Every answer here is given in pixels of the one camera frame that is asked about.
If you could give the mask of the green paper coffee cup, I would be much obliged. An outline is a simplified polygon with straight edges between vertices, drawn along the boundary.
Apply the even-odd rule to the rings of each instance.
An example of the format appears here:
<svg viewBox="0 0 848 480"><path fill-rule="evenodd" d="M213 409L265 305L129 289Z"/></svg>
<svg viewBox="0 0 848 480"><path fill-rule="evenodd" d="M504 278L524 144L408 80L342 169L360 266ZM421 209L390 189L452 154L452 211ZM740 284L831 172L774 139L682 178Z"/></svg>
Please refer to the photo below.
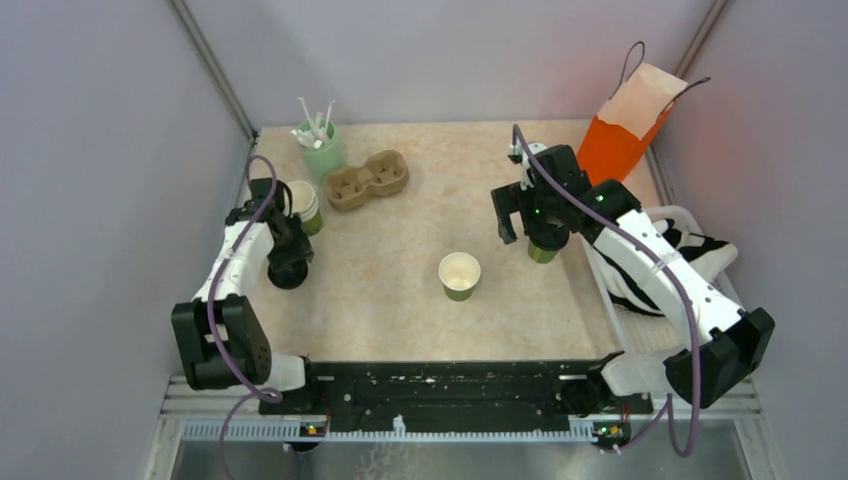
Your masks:
<svg viewBox="0 0 848 480"><path fill-rule="evenodd" d="M559 249L546 249L536 245L532 241L528 243L528 257L537 264L548 264L552 262L559 253Z"/></svg>
<svg viewBox="0 0 848 480"><path fill-rule="evenodd" d="M481 274L479 261L466 252L446 255L438 267L438 276L445 295L457 302L468 300L473 295Z"/></svg>

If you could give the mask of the black plastic cup lid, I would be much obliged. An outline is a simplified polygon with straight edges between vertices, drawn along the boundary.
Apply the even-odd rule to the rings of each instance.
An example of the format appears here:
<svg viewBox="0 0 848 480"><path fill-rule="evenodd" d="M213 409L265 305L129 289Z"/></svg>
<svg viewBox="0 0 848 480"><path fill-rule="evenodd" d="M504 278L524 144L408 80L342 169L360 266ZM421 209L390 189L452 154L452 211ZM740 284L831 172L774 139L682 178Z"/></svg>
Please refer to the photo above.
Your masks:
<svg viewBox="0 0 848 480"><path fill-rule="evenodd" d="M564 225L536 223L529 231L531 243L541 250L559 251L568 242L570 232Z"/></svg>

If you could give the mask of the orange paper bag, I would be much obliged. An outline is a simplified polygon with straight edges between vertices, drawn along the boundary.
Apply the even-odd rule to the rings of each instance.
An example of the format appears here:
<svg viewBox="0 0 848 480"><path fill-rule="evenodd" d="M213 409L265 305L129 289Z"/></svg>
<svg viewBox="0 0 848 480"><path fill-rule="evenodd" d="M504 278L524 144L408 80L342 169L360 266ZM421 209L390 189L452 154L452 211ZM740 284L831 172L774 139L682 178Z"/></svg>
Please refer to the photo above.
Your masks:
<svg viewBox="0 0 848 480"><path fill-rule="evenodd" d="M675 105L709 76L689 83L645 61L646 45L635 42L639 61L624 64L613 94L592 118L577 160L591 183L623 181L640 162Z"/></svg>

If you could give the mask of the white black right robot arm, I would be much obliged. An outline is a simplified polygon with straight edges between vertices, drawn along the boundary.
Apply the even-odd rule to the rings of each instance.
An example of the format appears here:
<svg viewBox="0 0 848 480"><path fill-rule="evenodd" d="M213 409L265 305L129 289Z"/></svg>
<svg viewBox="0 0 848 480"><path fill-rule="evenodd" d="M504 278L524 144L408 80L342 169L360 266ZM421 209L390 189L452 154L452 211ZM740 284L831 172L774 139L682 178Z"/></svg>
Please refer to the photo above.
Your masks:
<svg viewBox="0 0 848 480"><path fill-rule="evenodd" d="M571 234L581 235L630 278L681 338L669 353L603 360L600 376L586 385L594 409L612 412L627 395L643 392L675 393L708 408L759 367L775 330L773 317L763 308L743 308L697 273L621 182L592 184L568 145L523 147L514 141L508 157L522 177L491 192L503 242L517 239L514 213L538 263L549 262Z"/></svg>

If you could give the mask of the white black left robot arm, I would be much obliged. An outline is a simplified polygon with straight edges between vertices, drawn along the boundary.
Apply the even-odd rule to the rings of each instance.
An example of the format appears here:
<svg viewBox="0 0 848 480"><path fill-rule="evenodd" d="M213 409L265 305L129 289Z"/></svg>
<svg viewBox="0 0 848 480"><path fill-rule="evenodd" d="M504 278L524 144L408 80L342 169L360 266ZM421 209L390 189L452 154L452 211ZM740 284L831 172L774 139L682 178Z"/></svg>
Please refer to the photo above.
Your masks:
<svg viewBox="0 0 848 480"><path fill-rule="evenodd" d="M261 276L283 290L304 283L314 258L310 238L322 227L313 186L260 178L251 197L225 219L224 241L193 299L171 313L180 360L194 390L254 385L282 392L297 413L319 404L320 386L307 377L302 356L277 354L250 295Z"/></svg>

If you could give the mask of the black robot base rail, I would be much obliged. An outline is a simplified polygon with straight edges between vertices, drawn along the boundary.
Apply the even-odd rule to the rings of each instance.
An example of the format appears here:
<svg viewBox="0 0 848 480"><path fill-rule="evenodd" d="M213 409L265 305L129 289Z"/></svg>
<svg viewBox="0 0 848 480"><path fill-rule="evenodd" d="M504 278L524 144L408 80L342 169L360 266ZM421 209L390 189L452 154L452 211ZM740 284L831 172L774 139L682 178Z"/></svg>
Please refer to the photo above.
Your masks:
<svg viewBox="0 0 848 480"><path fill-rule="evenodd" d="M649 414L650 398L617 397L598 360L307 362L305 384L262 415L320 415L333 432L378 432L400 416L414 433L565 431L573 417Z"/></svg>

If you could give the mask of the stack of green paper cups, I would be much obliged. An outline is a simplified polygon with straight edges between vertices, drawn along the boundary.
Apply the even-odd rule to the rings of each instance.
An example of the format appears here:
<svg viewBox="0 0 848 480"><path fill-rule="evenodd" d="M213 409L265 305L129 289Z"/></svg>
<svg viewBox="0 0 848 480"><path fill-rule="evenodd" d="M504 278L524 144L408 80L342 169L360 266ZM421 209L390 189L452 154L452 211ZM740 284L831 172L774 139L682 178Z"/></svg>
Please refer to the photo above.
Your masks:
<svg viewBox="0 0 848 480"><path fill-rule="evenodd" d="M299 217L307 235L317 235L323 228L323 218L315 188L303 180L288 182L287 186L292 193L291 212Z"/></svg>

